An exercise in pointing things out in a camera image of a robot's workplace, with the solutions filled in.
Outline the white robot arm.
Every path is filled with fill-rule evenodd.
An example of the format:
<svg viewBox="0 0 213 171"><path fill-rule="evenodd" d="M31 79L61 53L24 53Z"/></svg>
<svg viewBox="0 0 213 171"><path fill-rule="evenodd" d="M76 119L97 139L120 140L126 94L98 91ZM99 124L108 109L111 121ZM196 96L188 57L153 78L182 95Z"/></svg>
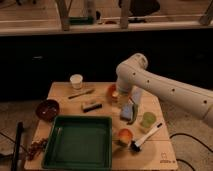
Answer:
<svg viewBox="0 0 213 171"><path fill-rule="evenodd" d="M213 128L213 91L153 74L147 67L148 60L141 53L121 62L116 68L117 91L129 94L137 86L186 110Z"/></svg>

